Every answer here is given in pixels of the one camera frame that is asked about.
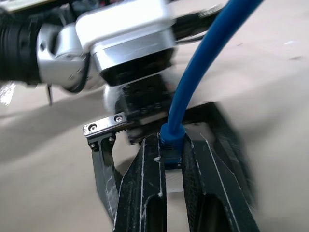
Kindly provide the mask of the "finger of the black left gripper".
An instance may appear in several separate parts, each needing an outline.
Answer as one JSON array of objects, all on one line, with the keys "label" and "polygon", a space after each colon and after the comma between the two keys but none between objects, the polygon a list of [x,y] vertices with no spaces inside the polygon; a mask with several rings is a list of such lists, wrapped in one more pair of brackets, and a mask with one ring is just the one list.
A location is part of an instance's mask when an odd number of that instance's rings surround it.
[{"label": "finger of the black left gripper", "polygon": [[122,180],[112,157],[115,140],[114,134],[88,139],[88,145],[92,150],[98,196],[109,216],[114,216],[117,211],[118,192]]},{"label": "finger of the black left gripper", "polygon": [[238,133],[216,102],[208,102],[186,110],[183,123],[205,123],[213,135],[212,150],[235,175],[245,199],[256,207],[256,188],[252,166]]}]

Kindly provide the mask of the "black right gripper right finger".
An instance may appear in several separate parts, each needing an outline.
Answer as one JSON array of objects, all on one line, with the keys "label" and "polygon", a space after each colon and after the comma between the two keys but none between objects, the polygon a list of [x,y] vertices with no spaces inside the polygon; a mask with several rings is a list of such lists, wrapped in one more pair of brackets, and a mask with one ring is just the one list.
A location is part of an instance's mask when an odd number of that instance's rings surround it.
[{"label": "black right gripper right finger", "polygon": [[190,232],[260,232],[235,175],[198,132],[186,132],[182,174]]}]

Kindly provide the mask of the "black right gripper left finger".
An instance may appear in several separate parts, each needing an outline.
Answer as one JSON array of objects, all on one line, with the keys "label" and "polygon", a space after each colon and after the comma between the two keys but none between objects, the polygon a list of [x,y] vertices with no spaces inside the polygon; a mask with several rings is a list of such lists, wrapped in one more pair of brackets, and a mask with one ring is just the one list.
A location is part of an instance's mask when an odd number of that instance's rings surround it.
[{"label": "black right gripper left finger", "polygon": [[167,192],[158,134],[143,139],[124,175],[113,232],[167,232]]}]

